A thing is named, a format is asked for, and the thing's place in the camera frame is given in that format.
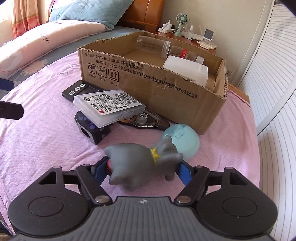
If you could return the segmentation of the grey elephant toy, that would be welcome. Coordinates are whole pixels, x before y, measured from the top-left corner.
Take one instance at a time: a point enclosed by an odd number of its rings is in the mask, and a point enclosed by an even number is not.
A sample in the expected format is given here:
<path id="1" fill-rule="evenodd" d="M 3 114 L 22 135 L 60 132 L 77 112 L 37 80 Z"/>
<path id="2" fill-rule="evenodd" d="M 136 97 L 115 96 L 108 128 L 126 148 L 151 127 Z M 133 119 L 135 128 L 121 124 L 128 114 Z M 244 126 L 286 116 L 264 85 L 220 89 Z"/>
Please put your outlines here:
<path id="1" fill-rule="evenodd" d="M 173 181 L 178 165 L 183 161 L 170 136 L 165 136 L 153 147 L 140 144 L 114 144 L 104 149 L 110 159 L 109 184 L 120 185 L 129 191 L 148 185 L 153 178 Z"/>

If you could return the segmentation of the black digital timer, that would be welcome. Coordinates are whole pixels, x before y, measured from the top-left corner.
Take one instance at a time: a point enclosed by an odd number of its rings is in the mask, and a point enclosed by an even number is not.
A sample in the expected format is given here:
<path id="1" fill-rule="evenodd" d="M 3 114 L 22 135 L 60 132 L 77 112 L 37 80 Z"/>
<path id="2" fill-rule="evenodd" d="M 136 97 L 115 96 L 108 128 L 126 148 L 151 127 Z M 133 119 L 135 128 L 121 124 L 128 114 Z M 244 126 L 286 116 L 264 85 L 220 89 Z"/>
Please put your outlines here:
<path id="1" fill-rule="evenodd" d="M 95 92 L 101 92 L 104 89 L 97 87 L 93 84 L 85 82 L 83 80 L 78 80 L 66 90 L 62 92 L 62 96 L 70 102 L 74 101 L 74 97 L 81 94 L 89 94 Z"/>

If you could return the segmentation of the white translucent plastic container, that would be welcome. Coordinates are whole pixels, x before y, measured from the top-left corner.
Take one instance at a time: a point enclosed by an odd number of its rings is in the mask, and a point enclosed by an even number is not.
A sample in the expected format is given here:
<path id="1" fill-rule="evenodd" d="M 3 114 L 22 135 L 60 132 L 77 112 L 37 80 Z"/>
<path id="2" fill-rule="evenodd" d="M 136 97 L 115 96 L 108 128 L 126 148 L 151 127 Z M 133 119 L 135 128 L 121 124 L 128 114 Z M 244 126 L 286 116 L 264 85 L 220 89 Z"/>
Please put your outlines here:
<path id="1" fill-rule="evenodd" d="M 163 68 L 194 80 L 203 87 L 206 86 L 209 77 L 207 66 L 171 55 L 166 59 Z"/>

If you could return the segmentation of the capsule bottle silver cap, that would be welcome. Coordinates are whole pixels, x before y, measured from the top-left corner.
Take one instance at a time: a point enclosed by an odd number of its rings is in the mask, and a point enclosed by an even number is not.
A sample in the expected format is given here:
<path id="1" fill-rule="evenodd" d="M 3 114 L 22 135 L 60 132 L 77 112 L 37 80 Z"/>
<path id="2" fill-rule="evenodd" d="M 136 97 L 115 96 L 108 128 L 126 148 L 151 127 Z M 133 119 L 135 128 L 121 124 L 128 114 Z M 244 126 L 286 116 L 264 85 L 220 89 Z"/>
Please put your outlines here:
<path id="1" fill-rule="evenodd" d="M 184 48 L 181 48 L 178 46 L 172 46 L 169 51 L 169 55 L 183 58 L 183 59 L 187 59 L 187 60 L 199 63 L 199 64 L 204 63 L 203 57 L 198 56 L 197 54 L 189 51 L 188 49 L 184 49 Z"/>

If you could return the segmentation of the clear plastic jar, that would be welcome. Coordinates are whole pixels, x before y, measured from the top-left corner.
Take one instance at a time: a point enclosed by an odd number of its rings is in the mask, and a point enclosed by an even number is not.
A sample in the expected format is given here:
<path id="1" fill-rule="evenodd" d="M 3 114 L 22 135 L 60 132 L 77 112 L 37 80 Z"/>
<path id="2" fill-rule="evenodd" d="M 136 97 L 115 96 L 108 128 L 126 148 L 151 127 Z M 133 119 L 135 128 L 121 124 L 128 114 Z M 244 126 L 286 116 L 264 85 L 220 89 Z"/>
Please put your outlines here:
<path id="1" fill-rule="evenodd" d="M 166 59 L 170 50 L 171 42 L 148 36 L 137 37 L 137 49 L 144 52 L 154 53 Z"/>

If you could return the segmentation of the black dotted cube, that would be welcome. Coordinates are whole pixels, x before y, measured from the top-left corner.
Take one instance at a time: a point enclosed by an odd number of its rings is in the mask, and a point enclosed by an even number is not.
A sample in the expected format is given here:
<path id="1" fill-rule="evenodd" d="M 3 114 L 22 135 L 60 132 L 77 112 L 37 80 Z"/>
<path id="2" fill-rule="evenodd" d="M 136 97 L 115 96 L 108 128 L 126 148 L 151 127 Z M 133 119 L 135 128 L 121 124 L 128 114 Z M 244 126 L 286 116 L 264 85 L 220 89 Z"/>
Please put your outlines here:
<path id="1" fill-rule="evenodd" d="M 81 111 L 78 111 L 75 114 L 74 120 L 78 126 L 79 131 L 95 145 L 100 143 L 110 133 L 110 126 L 98 128 Z"/>

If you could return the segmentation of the pink bed cover cloth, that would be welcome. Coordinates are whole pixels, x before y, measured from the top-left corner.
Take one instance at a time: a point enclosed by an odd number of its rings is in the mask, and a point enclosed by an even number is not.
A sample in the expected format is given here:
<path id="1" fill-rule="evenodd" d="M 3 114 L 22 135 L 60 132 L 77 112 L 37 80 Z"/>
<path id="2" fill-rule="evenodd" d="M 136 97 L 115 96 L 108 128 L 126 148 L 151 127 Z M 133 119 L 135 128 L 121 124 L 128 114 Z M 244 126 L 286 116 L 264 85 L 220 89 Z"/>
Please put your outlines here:
<path id="1" fill-rule="evenodd" d="M 151 147 L 162 131 L 138 129 L 115 123 L 97 145 L 88 140 L 74 120 L 77 108 L 62 91 L 81 78 L 77 52 L 69 54 L 27 78 L 10 91 L 5 101 L 19 103 L 20 120 L 1 120 L 1 214 L 14 198 L 53 166 L 73 170 L 94 164 L 104 148 L 117 143 Z M 259 185 L 259 148 L 254 116 L 249 104 L 229 91 L 227 100 L 208 131 L 200 136 L 200 147 L 189 160 L 212 171 L 232 166 Z"/>

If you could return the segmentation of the clear box with label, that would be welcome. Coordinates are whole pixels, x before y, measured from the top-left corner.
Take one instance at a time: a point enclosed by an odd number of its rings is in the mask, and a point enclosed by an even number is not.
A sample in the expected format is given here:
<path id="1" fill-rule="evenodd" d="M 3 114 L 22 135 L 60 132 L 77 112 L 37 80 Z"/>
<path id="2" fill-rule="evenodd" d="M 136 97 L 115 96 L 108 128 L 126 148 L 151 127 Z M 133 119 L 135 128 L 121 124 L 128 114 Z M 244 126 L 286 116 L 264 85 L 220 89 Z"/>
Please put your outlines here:
<path id="1" fill-rule="evenodd" d="M 145 110 L 143 103 L 121 89 L 77 95 L 73 103 L 98 128 Z"/>

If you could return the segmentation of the correction tape dispenser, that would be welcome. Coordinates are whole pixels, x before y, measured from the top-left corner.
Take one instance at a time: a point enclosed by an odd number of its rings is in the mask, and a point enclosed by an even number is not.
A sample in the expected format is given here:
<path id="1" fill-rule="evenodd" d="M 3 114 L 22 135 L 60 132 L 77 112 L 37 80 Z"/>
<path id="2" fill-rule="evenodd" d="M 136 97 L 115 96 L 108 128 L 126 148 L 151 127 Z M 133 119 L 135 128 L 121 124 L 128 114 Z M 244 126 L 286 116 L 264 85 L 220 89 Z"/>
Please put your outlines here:
<path id="1" fill-rule="evenodd" d="M 136 114 L 129 119 L 122 119 L 118 122 L 122 125 L 132 126 L 139 129 L 151 128 L 165 131 L 170 127 L 170 123 L 167 120 L 148 109 L 145 109 L 143 112 Z"/>

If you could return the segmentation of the cardboard box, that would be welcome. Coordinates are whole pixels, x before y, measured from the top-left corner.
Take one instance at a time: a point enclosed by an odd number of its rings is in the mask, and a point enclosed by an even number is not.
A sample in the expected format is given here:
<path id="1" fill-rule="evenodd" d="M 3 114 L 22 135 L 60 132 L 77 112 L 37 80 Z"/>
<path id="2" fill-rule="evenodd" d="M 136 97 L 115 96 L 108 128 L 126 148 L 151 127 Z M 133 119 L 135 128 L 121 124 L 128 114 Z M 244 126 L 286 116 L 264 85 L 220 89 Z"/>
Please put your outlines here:
<path id="1" fill-rule="evenodd" d="M 104 90 L 121 89 L 149 110 L 202 135 L 210 128 L 227 98 L 226 62 L 199 47 L 177 39 L 174 46 L 204 58 L 209 77 L 205 86 L 163 68 L 159 55 L 137 49 L 137 38 L 161 37 L 147 32 L 99 39 L 78 49 L 81 77 Z"/>

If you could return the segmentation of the white louvered closet door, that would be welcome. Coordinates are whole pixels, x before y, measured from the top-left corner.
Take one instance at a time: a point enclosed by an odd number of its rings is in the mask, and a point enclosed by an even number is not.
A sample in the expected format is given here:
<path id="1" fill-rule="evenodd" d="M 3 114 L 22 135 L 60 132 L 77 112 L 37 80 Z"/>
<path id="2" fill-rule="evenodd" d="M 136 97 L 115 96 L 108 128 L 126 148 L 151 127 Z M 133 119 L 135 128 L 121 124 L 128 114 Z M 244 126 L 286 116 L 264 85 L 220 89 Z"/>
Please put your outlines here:
<path id="1" fill-rule="evenodd" d="M 295 238 L 295 16 L 274 1 L 239 88 L 250 98 L 260 154 L 260 188 L 273 200 L 275 240 Z"/>

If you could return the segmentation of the white remote control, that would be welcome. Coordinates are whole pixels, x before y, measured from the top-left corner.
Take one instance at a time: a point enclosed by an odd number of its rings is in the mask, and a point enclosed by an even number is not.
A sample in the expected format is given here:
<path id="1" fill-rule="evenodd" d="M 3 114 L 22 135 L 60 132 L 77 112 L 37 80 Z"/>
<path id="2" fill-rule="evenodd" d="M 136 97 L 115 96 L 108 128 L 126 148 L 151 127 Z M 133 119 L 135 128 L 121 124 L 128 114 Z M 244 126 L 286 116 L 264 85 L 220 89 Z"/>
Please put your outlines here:
<path id="1" fill-rule="evenodd" d="M 197 43 L 200 45 L 200 47 L 207 50 L 215 50 L 217 48 L 217 46 L 213 43 L 208 43 L 204 41 L 197 41 Z"/>

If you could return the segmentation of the small clear spray bottle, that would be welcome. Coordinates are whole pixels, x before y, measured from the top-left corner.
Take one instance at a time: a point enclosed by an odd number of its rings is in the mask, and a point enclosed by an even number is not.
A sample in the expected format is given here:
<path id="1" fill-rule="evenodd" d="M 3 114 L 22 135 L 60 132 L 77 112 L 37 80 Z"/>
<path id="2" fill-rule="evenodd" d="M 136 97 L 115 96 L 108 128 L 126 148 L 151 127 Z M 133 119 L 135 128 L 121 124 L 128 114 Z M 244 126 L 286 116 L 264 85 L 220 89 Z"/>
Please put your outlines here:
<path id="1" fill-rule="evenodd" d="M 186 39 L 191 41 L 193 38 L 193 34 L 194 34 L 194 25 L 191 25 L 191 27 L 187 31 Z"/>

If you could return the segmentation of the white stand with screen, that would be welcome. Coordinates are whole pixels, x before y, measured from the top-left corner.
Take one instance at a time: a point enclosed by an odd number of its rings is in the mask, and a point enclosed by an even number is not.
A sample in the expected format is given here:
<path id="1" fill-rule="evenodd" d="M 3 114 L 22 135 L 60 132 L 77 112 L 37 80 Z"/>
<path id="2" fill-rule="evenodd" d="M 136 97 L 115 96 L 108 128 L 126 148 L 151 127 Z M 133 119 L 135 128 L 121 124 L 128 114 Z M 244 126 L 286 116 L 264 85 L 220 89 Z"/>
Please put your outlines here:
<path id="1" fill-rule="evenodd" d="M 203 40 L 201 43 L 203 44 L 212 44 L 214 32 L 208 28 L 204 31 Z"/>

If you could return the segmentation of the white power strip charger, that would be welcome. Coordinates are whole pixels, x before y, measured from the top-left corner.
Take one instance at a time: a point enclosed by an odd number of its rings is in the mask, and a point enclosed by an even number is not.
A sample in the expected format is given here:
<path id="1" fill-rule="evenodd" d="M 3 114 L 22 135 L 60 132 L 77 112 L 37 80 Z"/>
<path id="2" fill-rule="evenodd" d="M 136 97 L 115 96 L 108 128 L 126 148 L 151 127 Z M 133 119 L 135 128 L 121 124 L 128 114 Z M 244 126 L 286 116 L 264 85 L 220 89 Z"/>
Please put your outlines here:
<path id="1" fill-rule="evenodd" d="M 173 32 L 175 32 L 175 29 L 173 28 L 173 25 L 171 24 L 170 20 L 168 20 L 167 23 L 164 23 L 162 27 L 158 29 L 158 34 L 160 33 L 167 34 L 167 33 L 173 33 Z"/>

